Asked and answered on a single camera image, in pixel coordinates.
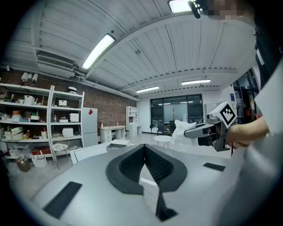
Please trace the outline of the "person's right hand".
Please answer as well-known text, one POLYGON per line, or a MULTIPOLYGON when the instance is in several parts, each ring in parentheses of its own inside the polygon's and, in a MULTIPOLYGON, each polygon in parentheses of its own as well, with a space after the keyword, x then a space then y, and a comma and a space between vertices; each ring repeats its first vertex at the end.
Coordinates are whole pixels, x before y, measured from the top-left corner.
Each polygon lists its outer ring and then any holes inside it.
POLYGON ((251 138, 249 137, 249 127, 247 125, 237 124, 229 127, 226 144, 244 141, 251 141, 251 138))

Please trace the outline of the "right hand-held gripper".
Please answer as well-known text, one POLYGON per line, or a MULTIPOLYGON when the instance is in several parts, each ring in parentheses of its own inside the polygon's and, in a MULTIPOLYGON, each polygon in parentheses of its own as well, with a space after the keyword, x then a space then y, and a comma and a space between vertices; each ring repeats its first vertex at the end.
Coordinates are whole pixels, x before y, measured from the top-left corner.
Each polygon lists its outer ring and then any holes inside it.
POLYGON ((212 146, 217 152, 226 151, 228 150, 226 147, 228 128, 235 119, 236 114, 226 101, 206 115, 205 123, 186 130, 184 136, 198 138, 200 146, 212 146))

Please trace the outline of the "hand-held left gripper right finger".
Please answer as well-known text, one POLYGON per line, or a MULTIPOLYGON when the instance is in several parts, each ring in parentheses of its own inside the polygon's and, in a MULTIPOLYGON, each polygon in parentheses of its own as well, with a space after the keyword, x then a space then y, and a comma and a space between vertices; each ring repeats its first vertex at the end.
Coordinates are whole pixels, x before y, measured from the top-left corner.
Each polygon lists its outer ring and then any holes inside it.
POLYGON ((187 177, 187 168, 180 160, 145 145, 145 165, 160 192, 176 191, 187 177))

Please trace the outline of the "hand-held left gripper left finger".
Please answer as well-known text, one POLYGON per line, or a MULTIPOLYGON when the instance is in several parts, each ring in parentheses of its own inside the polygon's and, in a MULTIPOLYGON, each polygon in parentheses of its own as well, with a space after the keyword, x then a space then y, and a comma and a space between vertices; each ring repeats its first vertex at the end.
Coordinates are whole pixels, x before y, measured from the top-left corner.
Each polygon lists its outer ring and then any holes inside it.
POLYGON ((112 159, 106 167, 106 176, 109 182, 120 192, 142 195, 144 189, 139 184, 139 178, 144 164, 144 145, 140 144, 112 159))

